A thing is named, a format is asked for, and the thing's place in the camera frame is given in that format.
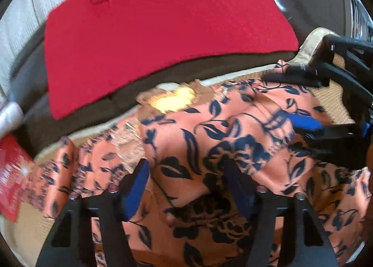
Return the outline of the orange floral blouse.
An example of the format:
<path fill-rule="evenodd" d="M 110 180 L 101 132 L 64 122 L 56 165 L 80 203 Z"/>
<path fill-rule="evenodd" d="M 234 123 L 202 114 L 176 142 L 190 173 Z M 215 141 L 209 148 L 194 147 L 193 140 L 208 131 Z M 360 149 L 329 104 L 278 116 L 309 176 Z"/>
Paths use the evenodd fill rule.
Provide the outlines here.
<path fill-rule="evenodd" d="M 137 264 L 218 266 L 238 258 L 252 235 L 223 176 L 228 158 L 276 194 L 306 195 L 344 265 L 361 241 L 370 171 L 310 156 L 290 117 L 331 124 L 320 101 L 303 86 L 261 80 L 228 82 L 213 93 L 186 110 L 126 117 L 81 146 L 62 140 L 52 160 L 34 166 L 23 201 L 56 218 L 71 191 L 96 196 L 145 158 L 150 177 L 123 224 Z"/>

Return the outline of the wooden baby crib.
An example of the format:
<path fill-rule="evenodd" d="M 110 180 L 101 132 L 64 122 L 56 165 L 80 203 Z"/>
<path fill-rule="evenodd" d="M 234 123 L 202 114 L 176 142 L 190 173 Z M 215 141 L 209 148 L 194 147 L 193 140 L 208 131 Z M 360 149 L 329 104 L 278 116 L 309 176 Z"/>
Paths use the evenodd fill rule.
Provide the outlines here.
<path fill-rule="evenodd" d="M 372 42 L 372 18 L 361 0 L 350 0 L 352 10 L 352 37 Z"/>

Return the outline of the woven bamboo seat mat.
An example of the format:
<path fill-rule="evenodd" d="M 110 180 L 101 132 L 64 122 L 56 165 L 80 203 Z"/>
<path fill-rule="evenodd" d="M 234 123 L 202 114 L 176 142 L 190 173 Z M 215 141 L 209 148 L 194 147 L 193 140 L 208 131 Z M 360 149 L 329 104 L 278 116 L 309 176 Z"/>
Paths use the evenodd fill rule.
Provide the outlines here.
<path fill-rule="evenodd" d="M 326 35 L 334 34 L 335 32 L 322 27 L 313 30 L 306 37 L 299 53 L 294 59 L 290 60 L 290 64 L 299 65 L 302 62 L 311 60 L 316 50 L 321 47 L 322 38 Z M 328 88 L 318 88 L 312 92 L 335 124 L 352 123 L 352 119 L 342 103 L 343 90 L 341 86 L 331 82 Z M 69 136 L 75 145 L 80 146 L 88 138 L 98 136 L 99 133 L 108 130 L 109 127 L 120 120 L 130 118 L 137 109 L 138 106 L 135 106 L 110 121 L 82 129 Z M 1 216 L 2 250 L 10 255 L 11 259 L 15 260 L 15 264 L 34 266 L 53 223 L 54 220 L 43 217 L 42 213 L 33 208 L 33 206 L 21 203 L 17 222 Z"/>

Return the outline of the red gift box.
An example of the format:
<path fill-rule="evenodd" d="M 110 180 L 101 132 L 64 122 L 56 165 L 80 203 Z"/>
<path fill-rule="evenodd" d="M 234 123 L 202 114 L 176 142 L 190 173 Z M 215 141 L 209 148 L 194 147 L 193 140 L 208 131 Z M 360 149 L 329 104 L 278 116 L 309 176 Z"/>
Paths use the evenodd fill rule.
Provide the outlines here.
<path fill-rule="evenodd" d="M 10 134 L 1 138 L 1 213 L 12 222 L 17 222 L 21 186 L 33 165 L 17 138 Z"/>

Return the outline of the white rolled towel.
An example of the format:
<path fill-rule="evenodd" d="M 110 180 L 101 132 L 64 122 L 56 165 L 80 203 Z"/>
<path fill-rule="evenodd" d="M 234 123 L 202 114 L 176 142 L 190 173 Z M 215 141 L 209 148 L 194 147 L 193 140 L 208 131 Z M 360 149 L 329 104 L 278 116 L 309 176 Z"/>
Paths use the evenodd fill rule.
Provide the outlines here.
<path fill-rule="evenodd" d="M 8 102 L 1 108 L 0 138 L 15 131 L 22 125 L 24 113 L 17 102 Z"/>

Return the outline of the red knitted cloth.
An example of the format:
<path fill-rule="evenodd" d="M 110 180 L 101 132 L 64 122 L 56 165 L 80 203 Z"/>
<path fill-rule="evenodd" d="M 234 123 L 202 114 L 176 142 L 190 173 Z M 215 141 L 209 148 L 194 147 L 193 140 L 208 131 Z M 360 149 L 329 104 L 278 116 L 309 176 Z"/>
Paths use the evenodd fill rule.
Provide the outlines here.
<path fill-rule="evenodd" d="M 55 119 L 177 63 L 290 52 L 298 40 L 274 0 L 66 0 L 44 36 Z"/>

